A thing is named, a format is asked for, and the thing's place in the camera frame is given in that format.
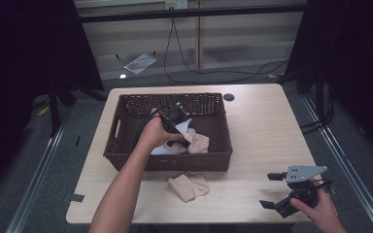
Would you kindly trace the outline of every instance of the black cable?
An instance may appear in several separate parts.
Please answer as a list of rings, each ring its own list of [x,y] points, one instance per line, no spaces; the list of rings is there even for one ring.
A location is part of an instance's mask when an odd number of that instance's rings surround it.
[[[314,132],[317,129],[321,129],[321,128],[324,128],[324,127],[328,126],[328,124],[332,121],[332,119],[334,117],[334,103],[333,102],[334,102],[333,91],[329,87],[329,95],[328,95],[328,98],[326,100],[326,115],[325,115],[326,124],[323,124],[323,121],[319,120],[319,121],[315,121],[315,122],[308,123],[308,124],[305,124],[305,125],[301,125],[301,126],[299,126],[300,128],[312,126],[314,124],[320,124],[319,126],[313,128],[313,129],[302,132],[302,134],[305,135],[305,134]]]
[[[206,74],[214,74],[214,73],[231,73],[231,74],[245,74],[245,75],[249,75],[245,78],[242,78],[242,79],[238,79],[238,80],[232,80],[232,81],[227,81],[227,82],[219,82],[219,83],[212,83],[212,82],[209,82],[207,84],[220,84],[220,83],[235,83],[235,82],[240,82],[240,81],[244,81],[244,80],[247,80],[249,78],[252,78],[252,77],[255,77],[257,75],[264,75],[264,74],[269,74],[271,72],[274,72],[276,70],[278,70],[281,66],[283,66],[285,63],[288,62],[288,59],[285,60],[285,61],[273,61],[273,62],[268,62],[268,63],[265,63],[263,64],[259,70],[255,73],[251,73],[251,72],[240,72],[240,71],[208,71],[208,72],[199,72],[199,71],[194,71],[192,69],[189,68],[189,66],[187,65],[185,59],[184,59],[184,54],[182,52],[182,47],[181,47],[181,42],[180,42],[180,38],[178,36],[178,30],[177,30],[177,27],[176,27],[176,24],[175,24],[175,20],[172,18],[172,26],[171,26],[171,31],[169,33],[169,38],[168,38],[168,44],[166,46],[166,51],[165,51],[165,56],[164,56],[164,62],[163,62],[163,69],[164,69],[164,72],[165,72],[165,75],[166,77],[174,82],[174,83],[189,83],[189,84],[193,84],[193,83],[198,83],[198,82],[183,82],[183,81],[175,81],[173,79],[171,79],[171,77],[169,77],[169,74],[167,73],[166,71],[166,58],[167,58],[167,53],[168,53],[168,49],[169,49],[169,45],[170,45],[170,42],[171,42],[171,36],[172,36],[172,32],[174,31],[174,28],[175,28],[175,34],[177,36],[177,40],[178,40],[178,47],[179,47],[179,50],[180,50],[180,54],[181,54],[181,58],[184,62],[184,64],[186,65],[186,67],[188,68],[188,70],[190,72],[193,72],[193,73],[196,73],[196,74],[200,74],[200,75],[206,75]],[[262,72],[262,69],[266,66],[266,65],[269,65],[269,64],[272,64],[272,63],[277,63],[277,62],[280,62],[281,64],[276,67],[275,69],[273,70],[270,70],[268,72]]]
[[[327,185],[330,185],[332,183],[332,181],[326,180],[326,179],[313,181],[313,183],[316,183],[316,182],[322,182],[322,183],[320,183],[320,185],[316,186],[315,190],[318,190],[318,189],[320,189],[322,187],[325,187]]]

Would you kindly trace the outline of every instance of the human arm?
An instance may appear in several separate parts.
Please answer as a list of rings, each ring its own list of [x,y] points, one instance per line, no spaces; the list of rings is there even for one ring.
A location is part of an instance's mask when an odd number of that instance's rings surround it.
[[[89,232],[128,232],[151,152],[166,141],[179,141],[182,138],[182,134],[167,133],[159,117],[151,119],[135,149],[104,194]]]
[[[315,185],[319,185],[317,181],[313,180],[313,182]],[[293,207],[308,216],[322,233],[347,232],[338,219],[334,205],[328,194],[322,188],[319,188],[317,195],[319,203],[314,209],[296,198],[290,199],[290,203]]]

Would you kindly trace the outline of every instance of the white paper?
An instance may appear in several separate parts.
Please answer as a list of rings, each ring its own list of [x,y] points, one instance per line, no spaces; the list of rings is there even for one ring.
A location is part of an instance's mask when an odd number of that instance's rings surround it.
[[[192,119],[188,119],[188,120],[186,120],[182,123],[177,124],[177,126],[175,126],[175,127],[181,133],[187,133],[187,128],[188,128],[191,120]],[[157,154],[176,154],[176,153],[166,149],[164,146],[160,146],[160,147],[157,147],[157,148],[153,149],[153,152],[151,152],[151,154],[152,155],[157,155]]]
[[[157,58],[153,55],[144,53],[129,64],[125,65],[124,68],[134,74],[139,74],[147,69],[150,65],[157,61]]]

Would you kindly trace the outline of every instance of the wall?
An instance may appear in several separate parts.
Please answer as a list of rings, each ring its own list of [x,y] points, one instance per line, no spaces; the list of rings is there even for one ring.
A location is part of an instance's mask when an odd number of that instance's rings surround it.
[[[75,0],[80,15],[128,13],[143,11],[159,11],[165,9],[164,1],[86,1]],[[191,8],[226,8],[278,4],[305,3],[305,0],[275,1],[226,1],[226,0],[189,0]],[[239,54],[230,56],[233,60],[229,66],[260,64],[273,60],[286,59],[290,55],[296,37],[302,13],[261,14],[248,16],[225,17],[191,17],[176,18],[176,27],[180,36],[186,63],[191,68],[214,68],[228,66],[228,58],[214,58],[223,52],[253,50],[254,57],[248,58]],[[155,52],[163,59],[168,45],[171,30],[171,19],[134,20],[121,22],[85,23],[84,29],[92,52],[103,79],[122,72],[125,62],[144,52]],[[262,53],[257,54],[262,46]],[[116,61],[115,54],[121,60]],[[179,57],[179,47],[175,34],[168,48],[169,70],[186,70]],[[162,73],[162,63],[150,69],[151,73]]]

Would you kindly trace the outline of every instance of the gray carpet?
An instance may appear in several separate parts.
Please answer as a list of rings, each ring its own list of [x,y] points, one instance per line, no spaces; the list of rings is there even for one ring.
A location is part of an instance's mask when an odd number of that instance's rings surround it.
[[[265,70],[271,70],[276,66],[277,64],[271,64],[265,67]],[[235,67],[228,70],[255,72],[258,68],[259,66],[250,66]],[[283,71],[284,67],[273,73],[279,74]],[[173,73],[170,76],[177,81],[209,84],[242,79],[248,75],[219,73],[199,76],[191,72],[182,72]],[[248,78],[238,83],[272,83],[274,81],[276,79],[270,79],[264,75]],[[117,87],[180,84],[185,83],[173,83],[164,75],[109,80],[104,81],[106,90],[103,93],[107,95],[112,88]],[[312,118],[305,108],[301,96],[296,91],[295,83],[284,84],[284,90],[298,123],[303,125],[312,122]],[[44,182],[30,216],[24,225],[23,232],[86,232],[88,229],[87,225],[76,226],[66,222],[65,216],[69,203],[64,201],[64,196],[74,192],[105,103],[93,100],[80,92],[76,92],[75,96],[77,97],[77,103],[65,123],[64,134],[53,155],[51,165],[44,177]],[[329,126],[373,194],[373,142],[370,138],[362,137],[359,134],[354,118],[349,115],[348,111],[336,98],[334,104],[334,119]],[[7,229],[45,151],[50,133],[50,115],[37,116],[37,111],[32,113],[32,119],[25,129],[23,143],[19,147],[18,155],[0,183],[0,232],[4,232]],[[80,141],[76,146],[78,137],[80,137]],[[356,198],[354,191],[333,158],[320,131],[316,130],[306,134],[305,140],[317,164],[326,165],[329,168],[329,171],[322,176],[334,182],[338,194],[333,196],[333,201],[345,227],[349,232],[373,232],[372,221]],[[190,228],[187,228],[187,226],[165,226],[159,232],[180,232],[180,227],[184,230],[189,229],[189,232],[196,231],[196,226],[190,226]],[[134,226],[132,231],[145,232],[146,229],[145,227]],[[257,225],[239,225],[235,227],[235,232],[237,233],[273,231],[272,229],[260,229]],[[292,232],[318,232],[318,230],[312,223],[302,223],[294,224]]]

